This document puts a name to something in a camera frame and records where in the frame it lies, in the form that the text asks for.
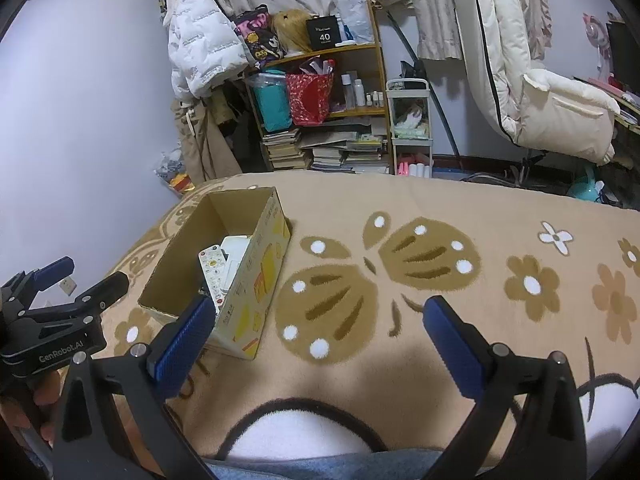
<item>white flower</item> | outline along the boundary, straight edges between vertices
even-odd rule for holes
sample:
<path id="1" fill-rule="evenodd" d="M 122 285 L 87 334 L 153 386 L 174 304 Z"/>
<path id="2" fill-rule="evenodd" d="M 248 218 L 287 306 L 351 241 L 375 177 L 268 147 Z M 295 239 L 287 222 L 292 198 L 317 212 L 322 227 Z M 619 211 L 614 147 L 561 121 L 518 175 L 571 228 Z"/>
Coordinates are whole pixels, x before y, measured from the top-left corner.
<path id="1" fill-rule="evenodd" d="M 542 222 L 542 227 L 546 229 L 546 233 L 540 233 L 538 235 L 540 241 L 545 244 L 556 244 L 558 251 L 564 254 L 564 256 L 568 256 L 569 249 L 567 248 L 566 243 L 574 240 L 571 233 L 568 233 L 567 231 L 560 231 L 559 233 L 556 233 L 556 230 L 547 222 Z"/>

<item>pink bag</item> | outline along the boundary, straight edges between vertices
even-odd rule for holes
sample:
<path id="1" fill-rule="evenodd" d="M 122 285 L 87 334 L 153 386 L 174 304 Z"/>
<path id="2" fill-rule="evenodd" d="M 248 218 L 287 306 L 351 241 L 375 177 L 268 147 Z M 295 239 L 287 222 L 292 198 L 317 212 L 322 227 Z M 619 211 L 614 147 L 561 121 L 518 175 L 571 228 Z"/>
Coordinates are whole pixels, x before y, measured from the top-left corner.
<path id="1" fill-rule="evenodd" d="M 291 117 L 296 126 L 319 126 L 329 115 L 334 75 L 287 74 Z"/>

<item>white wall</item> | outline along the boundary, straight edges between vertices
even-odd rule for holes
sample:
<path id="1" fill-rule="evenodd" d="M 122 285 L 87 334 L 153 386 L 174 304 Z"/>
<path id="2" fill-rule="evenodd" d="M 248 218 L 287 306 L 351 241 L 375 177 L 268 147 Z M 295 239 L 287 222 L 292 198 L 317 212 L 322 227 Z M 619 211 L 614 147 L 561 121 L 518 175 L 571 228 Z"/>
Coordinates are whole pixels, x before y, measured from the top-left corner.
<path id="1" fill-rule="evenodd" d="M 177 143 L 156 1 L 30 0 L 0 73 L 0 283 L 68 255 L 82 292 L 177 201 L 153 173 Z"/>
<path id="2" fill-rule="evenodd" d="M 547 51 L 545 65 L 549 70 L 567 77 L 598 77 L 597 50 L 586 37 L 582 14 L 595 15 L 606 23 L 607 11 L 615 12 L 613 4 L 609 0 L 549 0 L 549 3 L 554 35 L 553 47 Z M 392 7 L 391 11 L 415 48 L 418 43 L 415 14 L 400 5 Z M 378 19 L 387 75 L 389 78 L 396 77 L 400 73 L 400 62 L 411 62 L 411 59 L 384 11 L 378 13 Z M 462 61 L 430 61 L 427 69 L 462 155 L 504 160 L 520 160 L 526 155 L 527 150 L 513 146 L 495 133 L 480 113 L 469 91 Z M 434 152 L 452 155 L 444 126 L 435 112 L 431 124 Z M 568 170 L 577 170 L 581 165 L 576 158 L 556 154 L 549 155 L 544 164 Z"/>
<path id="3" fill-rule="evenodd" d="M 599 78 L 598 49 L 589 42 L 583 13 L 598 18 L 606 26 L 607 11 L 619 15 L 610 0 L 549 0 L 554 20 L 552 47 L 546 51 L 544 63 L 549 70 L 565 77 Z M 603 80 L 610 70 L 603 65 Z"/>

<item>human hand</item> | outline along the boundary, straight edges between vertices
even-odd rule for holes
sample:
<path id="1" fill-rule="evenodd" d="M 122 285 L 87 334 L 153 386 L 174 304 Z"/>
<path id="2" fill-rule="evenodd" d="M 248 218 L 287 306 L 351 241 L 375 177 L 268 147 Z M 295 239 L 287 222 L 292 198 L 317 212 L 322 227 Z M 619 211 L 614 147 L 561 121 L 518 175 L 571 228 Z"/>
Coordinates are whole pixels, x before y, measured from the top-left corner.
<path id="1" fill-rule="evenodd" d="M 57 371 L 47 375 L 33 393 L 33 402 L 36 406 L 54 405 L 60 398 L 60 382 L 60 374 Z M 0 415 L 11 429 L 23 428 L 26 430 L 31 427 L 28 417 L 13 399 L 0 399 Z M 50 444 L 53 443 L 54 424 L 52 420 L 42 425 L 40 434 L 44 440 Z"/>

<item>black box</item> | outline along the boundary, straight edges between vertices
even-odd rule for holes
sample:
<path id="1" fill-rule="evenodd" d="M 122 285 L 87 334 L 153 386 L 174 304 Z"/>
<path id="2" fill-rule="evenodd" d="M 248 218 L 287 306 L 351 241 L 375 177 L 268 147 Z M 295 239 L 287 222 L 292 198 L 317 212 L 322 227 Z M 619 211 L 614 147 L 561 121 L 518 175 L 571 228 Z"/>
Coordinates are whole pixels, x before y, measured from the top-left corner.
<path id="1" fill-rule="evenodd" d="M 309 31 L 309 39 L 313 50 L 326 50 L 340 43 L 340 28 L 335 16 L 325 16 L 306 22 Z"/>

